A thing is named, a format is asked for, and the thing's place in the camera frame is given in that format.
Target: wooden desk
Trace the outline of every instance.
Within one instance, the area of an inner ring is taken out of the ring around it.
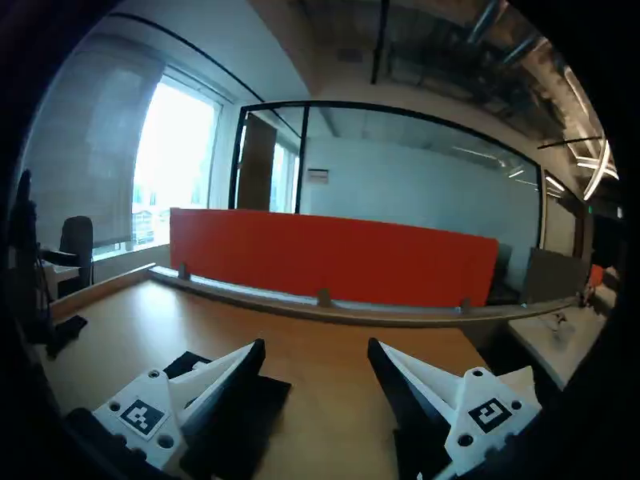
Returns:
[[[366,357],[369,337],[454,374],[484,366],[457,329],[286,318],[213,302],[151,280],[95,298],[78,310],[89,321],[79,340],[54,362],[41,352],[63,412],[77,406],[94,409],[140,372],[164,368],[185,350],[216,358],[264,338],[261,373],[293,387],[256,478],[398,477],[395,419]]]

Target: exposed ceiling pipe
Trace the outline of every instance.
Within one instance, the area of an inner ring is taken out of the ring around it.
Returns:
[[[498,21],[506,8],[505,0],[489,0],[485,9],[480,12],[466,42],[469,45],[480,43],[486,32]]]
[[[502,67],[512,66],[520,62],[528,54],[537,50],[546,43],[546,38],[538,33],[533,33],[517,44],[500,62]]]

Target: window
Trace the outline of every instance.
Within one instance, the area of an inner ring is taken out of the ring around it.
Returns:
[[[300,158],[296,153],[280,143],[275,144],[269,211],[281,214],[292,214],[295,211],[299,163]]]
[[[132,239],[94,256],[169,243],[169,208],[206,208],[211,156],[222,106],[162,77],[146,114],[134,170]]]

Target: desk surface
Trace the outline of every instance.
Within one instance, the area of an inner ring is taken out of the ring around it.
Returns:
[[[560,389],[564,389],[578,365],[594,344],[605,318],[589,308],[562,310],[568,330],[554,334],[550,325],[553,314],[511,320],[514,336],[540,362]]]
[[[186,350],[216,358],[266,341],[261,374],[293,384],[256,478],[396,478],[394,416],[369,337],[454,374],[485,363],[457,329],[346,326],[245,310],[147,280],[78,310],[80,338],[42,364],[63,412],[101,405]]]

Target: sign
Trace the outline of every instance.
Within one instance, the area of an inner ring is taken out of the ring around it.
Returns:
[[[329,183],[329,171],[320,168],[309,168],[306,170],[306,180],[309,183]]]

